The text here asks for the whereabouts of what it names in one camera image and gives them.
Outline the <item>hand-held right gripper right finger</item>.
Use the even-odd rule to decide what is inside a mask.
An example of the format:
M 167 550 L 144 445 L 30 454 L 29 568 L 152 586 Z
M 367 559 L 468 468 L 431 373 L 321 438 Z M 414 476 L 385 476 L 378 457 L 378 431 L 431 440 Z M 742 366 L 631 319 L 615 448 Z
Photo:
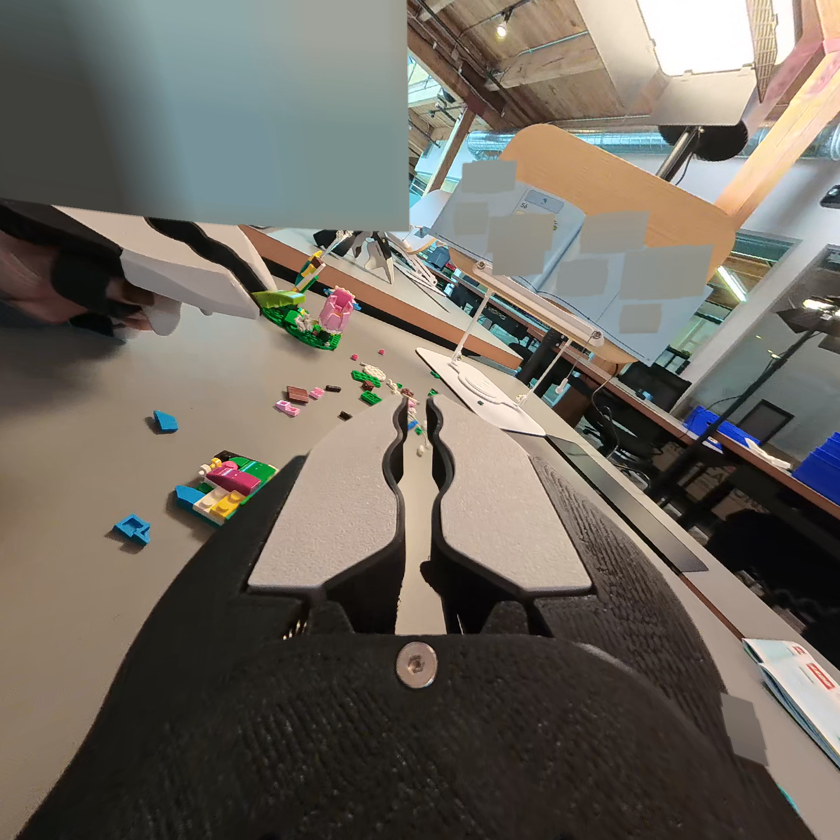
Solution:
M 437 487 L 421 571 L 449 634 L 475 634 L 500 602 L 535 621 L 538 600 L 592 594 L 592 578 L 532 457 L 442 395 L 426 402 Z

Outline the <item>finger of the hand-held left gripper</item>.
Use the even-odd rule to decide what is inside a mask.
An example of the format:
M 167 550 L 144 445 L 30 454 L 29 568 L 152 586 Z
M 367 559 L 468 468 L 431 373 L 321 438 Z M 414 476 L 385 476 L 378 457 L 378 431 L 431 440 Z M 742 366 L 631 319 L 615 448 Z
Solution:
M 144 309 L 152 330 L 172 334 L 182 305 L 205 314 L 258 320 L 260 309 L 237 277 L 236 258 L 224 245 L 224 225 L 164 220 L 165 232 L 145 218 L 121 220 L 121 263 L 126 280 L 149 291 Z
M 236 258 L 235 273 L 247 291 L 277 291 L 275 278 L 241 227 L 224 226 L 224 245 Z

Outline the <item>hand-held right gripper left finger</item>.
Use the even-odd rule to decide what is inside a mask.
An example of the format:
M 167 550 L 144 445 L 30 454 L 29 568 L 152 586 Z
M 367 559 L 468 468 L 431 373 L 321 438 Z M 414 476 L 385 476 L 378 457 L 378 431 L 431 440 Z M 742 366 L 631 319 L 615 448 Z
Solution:
M 394 634 L 406 566 L 407 400 L 391 396 L 310 451 L 268 533 L 248 589 L 336 602 L 355 632 Z

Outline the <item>pink flower brick model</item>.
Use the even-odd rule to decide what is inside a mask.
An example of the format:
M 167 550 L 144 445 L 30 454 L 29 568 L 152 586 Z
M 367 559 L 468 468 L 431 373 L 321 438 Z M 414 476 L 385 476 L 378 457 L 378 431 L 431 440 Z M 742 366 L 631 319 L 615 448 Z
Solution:
M 314 253 L 299 272 L 293 286 L 305 293 L 319 278 L 325 266 L 323 251 Z M 298 309 L 270 309 L 261 313 L 271 322 L 282 327 L 290 336 L 307 346 L 334 351 L 352 312 L 355 311 L 354 295 L 341 287 L 333 288 L 328 294 L 320 314 L 315 317 L 305 309 L 305 304 Z

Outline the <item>small multicoloured brick build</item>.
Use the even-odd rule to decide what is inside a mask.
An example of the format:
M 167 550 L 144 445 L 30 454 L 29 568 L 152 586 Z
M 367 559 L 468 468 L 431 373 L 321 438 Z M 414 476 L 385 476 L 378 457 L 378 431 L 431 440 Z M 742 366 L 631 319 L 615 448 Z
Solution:
M 223 450 L 198 467 L 191 483 L 175 486 L 174 504 L 220 528 L 278 472 L 271 464 Z

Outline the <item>grey desk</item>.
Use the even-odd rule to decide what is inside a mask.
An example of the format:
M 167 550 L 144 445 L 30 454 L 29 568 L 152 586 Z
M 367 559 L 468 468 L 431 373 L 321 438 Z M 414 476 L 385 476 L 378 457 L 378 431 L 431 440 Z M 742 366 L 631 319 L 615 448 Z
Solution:
M 337 378 L 315 360 L 225 316 L 125 345 L 2 331 L 2 838 L 770 837 L 683 605 L 538 437 L 509 434 L 591 595 L 400 635 L 249 590 L 343 423 L 344 397 L 270 414 Z M 173 489 L 223 450 L 279 472 L 218 528 Z M 148 545 L 112 531 L 129 515 Z

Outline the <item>person's left hand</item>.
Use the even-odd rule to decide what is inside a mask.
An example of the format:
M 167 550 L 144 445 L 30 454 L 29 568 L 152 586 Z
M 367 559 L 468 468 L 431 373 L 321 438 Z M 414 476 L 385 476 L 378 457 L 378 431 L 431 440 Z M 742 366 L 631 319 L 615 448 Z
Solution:
M 2 299 L 24 314 L 47 324 L 68 323 L 95 309 L 61 295 L 51 276 L 58 250 L 47 245 L 25 242 L 1 233 Z M 154 304 L 154 294 L 130 284 L 122 277 L 112 277 L 104 291 L 106 299 L 128 306 L 130 311 L 110 316 L 115 326 L 137 331 L 152 331 L 144 309 Z

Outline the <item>scatter of small loose bricks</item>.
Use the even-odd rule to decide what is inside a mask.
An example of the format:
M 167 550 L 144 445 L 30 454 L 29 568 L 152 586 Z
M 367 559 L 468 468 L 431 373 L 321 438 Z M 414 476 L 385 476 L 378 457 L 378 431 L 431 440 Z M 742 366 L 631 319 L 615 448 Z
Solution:
M 423 457 L 431 449 L 428 441 L 425 421 L 419 416 L 419 395 L 407 385 L 390 378 L 380 367 L 360 361 L 358 354 L 351 355 L 355 367 L 350 371 L 351 381 L 356 388 L 355 394 L 367 406 L 375 406 L 384 401 L 388 395 L 399 396 L 407 400 L 406 429 L 409 434 L 417 437 L 416 456 Z M 275 405 L 275 411 L 286 417 L 298 417 L 301 409 L 312 402 L 322 399 L 327 394 L 340 394 L 343 387 L 335 383 L 304 388 L 289 385 L 284 391 L 284 397 Z

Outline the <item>open instruction booklet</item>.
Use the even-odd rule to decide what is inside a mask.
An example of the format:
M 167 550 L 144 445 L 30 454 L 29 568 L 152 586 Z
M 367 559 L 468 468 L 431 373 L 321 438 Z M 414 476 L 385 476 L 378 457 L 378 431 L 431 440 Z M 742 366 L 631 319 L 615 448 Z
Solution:
M 523 182 L 481 194 L 459 183 L 431 232 L 561 307 L 645 364 L 707 294 L 713 246 L 648 245 L 650 211 L 587 214 Z

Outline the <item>folded instruction leaflet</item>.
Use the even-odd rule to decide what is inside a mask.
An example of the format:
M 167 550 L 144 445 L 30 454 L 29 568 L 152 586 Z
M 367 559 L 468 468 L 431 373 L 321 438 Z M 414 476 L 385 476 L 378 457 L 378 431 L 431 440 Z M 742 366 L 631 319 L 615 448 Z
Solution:
M 839 765 L 839 684 L 801 644 L 744 638 L 745 652 L 759 667 L 770 693 Z

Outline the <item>black studio lamp on stand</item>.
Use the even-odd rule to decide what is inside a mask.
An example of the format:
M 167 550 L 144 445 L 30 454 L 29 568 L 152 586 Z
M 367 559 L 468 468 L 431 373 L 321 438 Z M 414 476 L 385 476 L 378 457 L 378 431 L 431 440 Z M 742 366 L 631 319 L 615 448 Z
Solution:
M 709 436 L 713 435 L 720 424 L 728 421 L 729 417 L 737 412 L 750 397 L 756 393 L 771 377 L 780 371 L 788 361 L 816 335 L 823 334 L 828 337 L 838 336 L 838 313 L 839 297 L 813 297 L 807 298 L 798 308 L 792 308 L 779 312 L 782 321 L 788 328 L 799 335 L 785 352 L 777 359 L 772 360 L 762 374 L 730 405 L 730 407 L 719 415 L 719 419 L 707 430 L 701 433 L 685 448 L 673 464 L 665 472 L 660 474 L 649 486 L 646 494 L 652 499 L 662 497 L 668 485 L 676 482 L 679 475 L 684 471 L 689 462 L 699 456 L 704 448 L 704 443 Z

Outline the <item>studio softbox light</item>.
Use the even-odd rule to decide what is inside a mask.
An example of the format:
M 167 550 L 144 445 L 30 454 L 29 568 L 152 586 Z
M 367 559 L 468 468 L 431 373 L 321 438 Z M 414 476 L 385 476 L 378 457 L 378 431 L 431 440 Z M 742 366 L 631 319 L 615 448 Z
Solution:
M 670 151 L 657 177 L 726 161 L 767 118 L 802 35 L 798 2 L 581 1 L 622 105 L 646 113 Z

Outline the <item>white metal stand frame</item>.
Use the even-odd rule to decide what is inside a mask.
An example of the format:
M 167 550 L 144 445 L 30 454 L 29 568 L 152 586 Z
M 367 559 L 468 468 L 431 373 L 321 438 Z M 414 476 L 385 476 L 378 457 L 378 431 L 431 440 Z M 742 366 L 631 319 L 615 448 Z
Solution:
M 436 237 L 430 234 L 418 235 L 411 231 L 407 233 L 385 232 L 385 236 L 393 255 L 402 260 L 397 268 L 416 284 L 436 288 L 436 278 L 419 258 L 423 251 L 437 243 Z

